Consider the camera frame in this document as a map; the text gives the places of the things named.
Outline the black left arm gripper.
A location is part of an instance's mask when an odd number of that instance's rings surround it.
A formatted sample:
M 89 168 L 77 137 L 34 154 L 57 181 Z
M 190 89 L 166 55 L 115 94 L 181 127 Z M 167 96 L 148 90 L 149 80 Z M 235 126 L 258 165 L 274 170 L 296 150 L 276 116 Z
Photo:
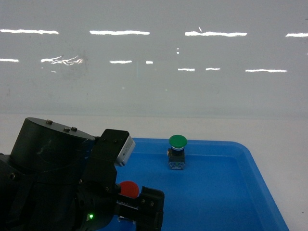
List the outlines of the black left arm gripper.
M 117 171 L 111 167 L 86 167 L 75 195 L 74 231 L 97 231 L 114 216 L 136 223 L 137 231 L 162 228 L 165 194 L 143 186 L 135 198 L 122 194 L 116 183 Z

